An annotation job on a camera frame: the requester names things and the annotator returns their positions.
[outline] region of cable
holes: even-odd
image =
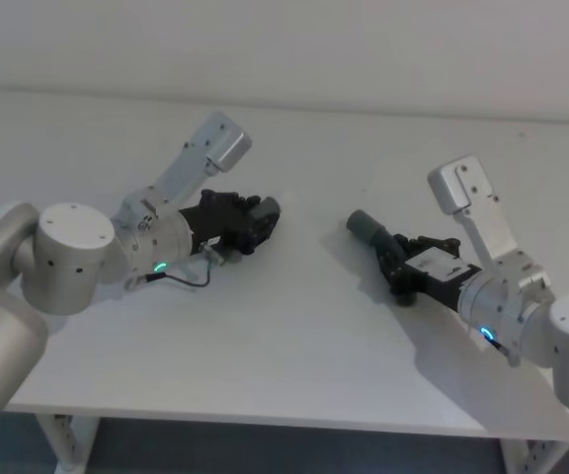
[[[179,278],[178,276],[168,275],[166,272],[158,272],[156,274],[147,274],[144,277],[146,278],[147,283],[151,283],[153,281],[157,281],[158,279],[171,279],[172,281],[176,281],[178,283],[182,283],[186,286],[191,286],[192,288],[205,288],[209,285],[210,281],[210,273],[212,269],[212,261],[207,261],[207,271],[205,276],[205,281],[203,283],[195,283],[194,281],[189,281],[187,279]]]

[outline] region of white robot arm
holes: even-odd
[[[270,197],[203,191],[199,205],[180,205],[210,176],[227,172],[252,141],[215,113],[186,143],[155,185],[129,195],[109,219],[78,203],[39,213],[30,204],[0,210],[0,411],[41,358],[47,328],[40,312],[87,308],[99,282],[128,288],[166,277],[162,267],[206,252],[251,254],[271,233],[280,208]],[[21,276],[25,300],[6,291]]]
[[[459,242],[391,235],[362,211],[348,228],[372,245],[399,303],[423,292],[457,311],[511,366],[552,367],[554,393],[569,408],[569,295],[555,300],[546,271],[517,242],[479,160],[467,156],[430,173],[441,210],[460,222],[482,269],[459,258]]]

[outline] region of white table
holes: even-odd
[[[0,93],[0,205],[111,215],[214,109]],[[254,147],[206,185],[276,198],[272,239],[209,288],[105,287],[85,313],[50,318],[9,410],[569,441],[549,372],[510,369],[426,298],[394,307],[345,229],[360,207],[393,232],[466,242],[426,176],[475,153],[520,245],[566,293],[569,125],[222,109]]]

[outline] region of white label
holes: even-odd
[[[411,258],[406,264],[420,272],[429,274],[430,277],[438,281],[450,281],[471,270],[464,260],[457,259],[452,254],[436,247]]]

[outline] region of table leg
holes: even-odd
[[[84,474],[100,418],[37,414],[58,465],[54,474]]]
[[[532,449],[522,439],[500,439],[507,474],[548,474],[568,452],[569,441],[536,441]]]

